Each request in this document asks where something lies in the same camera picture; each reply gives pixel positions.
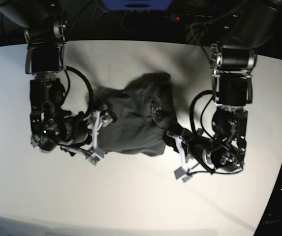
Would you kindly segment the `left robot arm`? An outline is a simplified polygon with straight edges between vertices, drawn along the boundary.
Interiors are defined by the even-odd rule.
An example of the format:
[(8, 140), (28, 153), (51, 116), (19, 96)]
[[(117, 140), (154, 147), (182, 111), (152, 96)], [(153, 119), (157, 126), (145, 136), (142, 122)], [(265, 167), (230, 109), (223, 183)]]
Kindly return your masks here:
[(190, 129), (179, 125), (165, 132), (166, 144), (180, 155), (176, 179), (188, 180), (198, 173), (189, 167), (195, 159), (203, 173), (234, 175), (243, 171), (247, 149), (248, 112), (253, 101), (252, 72), (257, 64), (258, 48), (272, 38), (282, 23), (282, 0), (245, 0), (235, 7), (240, 11), (232, 30), (211, 45), (207, 56), (212, 71), (212, 88), (199, 93), (191, 102), (209, 95), (216, 105), (211, 135), (205, 127), (196, 129), (190, 117)]

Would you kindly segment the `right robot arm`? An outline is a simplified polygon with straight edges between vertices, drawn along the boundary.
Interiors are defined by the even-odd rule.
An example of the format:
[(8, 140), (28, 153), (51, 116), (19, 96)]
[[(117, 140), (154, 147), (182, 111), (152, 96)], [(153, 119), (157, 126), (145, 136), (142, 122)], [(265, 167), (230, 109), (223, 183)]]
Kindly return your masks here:
[[(31, 145), (48, 153), (54, 148), (71, 155), (95, 157), (98, 129), (103, 107), (94, 106), (93, 88), (81, 72), (65, 64), (66, 13), (57, 0), (0, 0), (0, 13), (21, 26), (27, 42), (25, 73), (30, 81)], [(57, 77), (59, 72), (73, 72), (82, 78), (88, 90), (88, 107), (73, 115), (62, 108), (67, 95)]]

